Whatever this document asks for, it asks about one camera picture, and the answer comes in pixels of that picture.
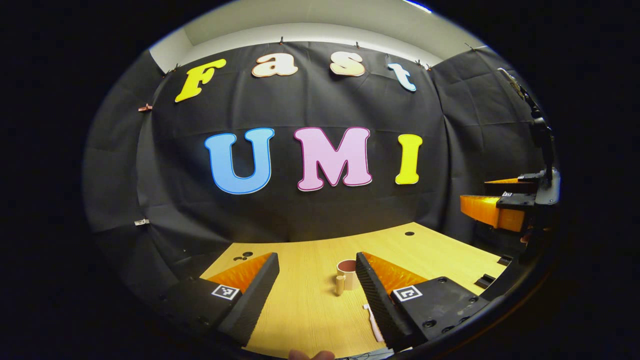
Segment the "black fabric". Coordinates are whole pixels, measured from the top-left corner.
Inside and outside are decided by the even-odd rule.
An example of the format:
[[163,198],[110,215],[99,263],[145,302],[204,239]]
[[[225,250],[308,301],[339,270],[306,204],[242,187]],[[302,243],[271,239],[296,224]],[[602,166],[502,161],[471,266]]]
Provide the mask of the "black fabric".
[[[357,52],[366,73],[333,74],[330,56],[336,51]],[[297,73],[253,77],[255,60],[269,53],[292,54]],[[214,71],[208,84],[200,84],[199,95],[175,102],[189,69],[221,58],[227,64]],[[410,72],[415,93],[388,69],[394,62]],[[511,70],[487,48],[426,71],[377,51],[286,42],[225,51],[163,78],[146,52],[110,91],[88,139],[83,189],[90,224],[102,233],[100,246],[110,262],[148,302],[175,281],[198,277],[235,241],[317,240],[416,221],[470,243],[474,221],[460,213],[459,196],[481,195],[484,181],[542,167],[523,123],[529,119],[528,107],[498,79],[497,67]],[[146,103],[152,111],[138,112]],[[369,129],[372,183],[331,187],[325,180],[318,191],[298,190],[302,153],[293,133],[308,126],[322,128],[334,147],[347,128]],[[255,127],[275,130],[269,142],[271,179],[255,193],[223,192],[212,180],[204,140],[235,134],[234,170],[249,176],[252,147],[244,133]],[[423,139],[417,184],[394,181],[401,134]],[[112,232],[133,228],[142,218],[150,221],[143,225],[142,240]],[[145,258],[126,251],[142,246],[148,250]],[[147,263],[156,264],[152,268],[158,274],[131,270]],[[144,281],[148,288],[143,289]]]
[[543,168],[529,126],[529,106],[497,69],[524,86],[510,64],[487,47],[449,58],[429,72],[442,103],[451,173],[442,233],[469,243],[474,221],[460,211],[460,195],[482,195],[485,181],[507,179]]

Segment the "finger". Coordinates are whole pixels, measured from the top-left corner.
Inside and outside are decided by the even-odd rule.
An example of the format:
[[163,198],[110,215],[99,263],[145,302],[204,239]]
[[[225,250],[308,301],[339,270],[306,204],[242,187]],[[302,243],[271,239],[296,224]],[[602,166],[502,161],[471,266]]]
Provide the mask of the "finger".
[[316,354],[311,360],[335,360],[335,355],[333,352],[322,350]]
[[288,360],[310,360],[310,359],[309,359],[309,356],[307,356],[304,352],[292,348],[289,351]]

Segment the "table surface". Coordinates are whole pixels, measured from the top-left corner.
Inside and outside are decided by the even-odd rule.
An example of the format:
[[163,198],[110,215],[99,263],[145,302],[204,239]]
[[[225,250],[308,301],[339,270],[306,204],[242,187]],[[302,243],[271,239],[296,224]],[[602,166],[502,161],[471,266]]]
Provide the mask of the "table surface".
[[484,274],[498,277],[506,268],[499,256],[442,235],[414,222],[372,233],[292,243],[233,243],[200,277],[209,278],[240,264],[233,258],[277,252],[280,273],[245,347],[287,358],[292,348],[313,356],[321,350],[336,357],[386,347],[377,342],[359,282],[335,294],[337,263],[365,251],[409,271],[434,279],[446,276],[479,295],[474,283]]

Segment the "light blue letter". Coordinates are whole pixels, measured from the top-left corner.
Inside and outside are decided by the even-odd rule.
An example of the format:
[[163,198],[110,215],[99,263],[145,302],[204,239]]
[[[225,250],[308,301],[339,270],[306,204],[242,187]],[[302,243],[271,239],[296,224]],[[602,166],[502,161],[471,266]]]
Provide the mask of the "light blue letter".
[[237,177],[234,173],[231,145],[236,142],[233,134],[218,134],[207,138],[204,146],[209,150],[213,182],[224,192],[232,194],[253,193],[265,187],[271,179],[269,139],[275,131],[268,127],[251,129],[244,134],[253,146],[255,170],[250,177]]
[[407,70],[404,70],[402,68],[402,65],[391,63],[391,64],[387,64],[387,66],[396,73],[396,77],[398,78],[398,81],[400,81],[400,85],[402,85],[405,89],[409,91],[415,91],[415,85],[411,84],[409,82],[409,79],[407,79],[407,76],[411,76],[411,75],[409,75],[409,72]]

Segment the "black backdrop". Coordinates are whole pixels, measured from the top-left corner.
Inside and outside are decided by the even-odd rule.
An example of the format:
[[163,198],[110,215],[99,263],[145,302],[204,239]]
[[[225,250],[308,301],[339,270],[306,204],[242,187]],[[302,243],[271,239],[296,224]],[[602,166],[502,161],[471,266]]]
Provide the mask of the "black backdrop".
[[[357,52],[366,73],[333,74],[328,64],[335,51]],[[297,73],[251,75],[255,59],[277,52],[294,56]],[[199,95],[174,101],[189,69],[221,58],[227,64],[200,85]],[[409,70],[418,90],[405,90],[388,63]],[[416,221],[468,243],[474,221],[460,212],[459,196],[482,195],[484,181],[542,168],[524,122],[529,108],[499,78],[498,67],[511,69],[487,47],[427,71],[368,49],[292,42],[214,54],[163,78],[145,52],[106,97],[87,141],[83,190],[98,244],[127,285],[153,302],[177,279],[199,276],[233,241],[317,240]],[[138,112],[146,103],[153,110]],[[331,187],[325,181],[320,190],[299,191],[302,156],[293,133],[307,126],[323,128],[334,146],[351,126],[369,129],[373,182]],[[269,183],[247,195],[221,191],[204,140],[219,133],[242,139],[255,127],[275,130]],[[394,182],[401,134],[423,139],[417,184]],[[238,141],[233,156],[236,174],[251,175],[250,144]],[[150,224],[136,228],[142,218]]]
[[[13,326],[4,354],[212,356],[122,285],[94,247],[79,191],[89,120],[113,80],[155,39],[212,3],[158,5],[30,3],[8,19],[8,85],[17,91],[7,133],[19,149],[10,153],[16,173],[9,178],[20,175],[20,184],[9,188],[8,208],[20,227],[5,253],[4,278],[16,286],[3,297]],[[631,347],[635,337],[625,310],[633,222],[619,211],[602,211],[611,198],[591,196],[617,193],[637,154],[630,126],[635,116],[625,113],[632,101],[624,97],[633,94],[634,83],[626,80],[632,57],[621,51],[624,34],[633,33],[633,11],[627,4],[584,1],[487,6],[432,0],[429,6],[497,49],[531,82],[556,134],[566,185],[561,261],[520,309],[445,358],[633,358],[637,347]],[[24,252],[15,253],[16,247]]]

